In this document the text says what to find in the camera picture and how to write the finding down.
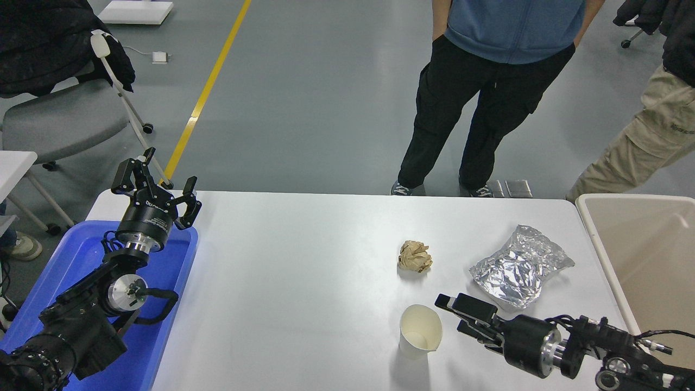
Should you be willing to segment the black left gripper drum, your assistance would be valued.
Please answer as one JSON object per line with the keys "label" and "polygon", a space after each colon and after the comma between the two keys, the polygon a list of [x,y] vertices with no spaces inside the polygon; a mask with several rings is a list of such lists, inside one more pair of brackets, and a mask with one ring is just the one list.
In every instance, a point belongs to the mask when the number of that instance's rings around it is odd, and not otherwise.
{"label": "black left gripper drum", "polygon": [[167,207],[173,195],[166,189],[144,188],[128,196],[130,202],[116,230],[117,240],[126,243],[146,237],[152,247],[164,247],[177,217],[177,212]]}

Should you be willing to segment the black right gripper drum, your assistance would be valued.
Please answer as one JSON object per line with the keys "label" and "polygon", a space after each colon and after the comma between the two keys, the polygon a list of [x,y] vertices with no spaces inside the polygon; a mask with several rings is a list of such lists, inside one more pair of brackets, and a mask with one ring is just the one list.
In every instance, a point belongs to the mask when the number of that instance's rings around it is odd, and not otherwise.
{"label": "black right gripper drum", "polygon": [[504,322],[502,354],[507,364],[536,377],[547,377],[549,367],[542,361],[542,350],[549,335],[549,323],[527,315]]}

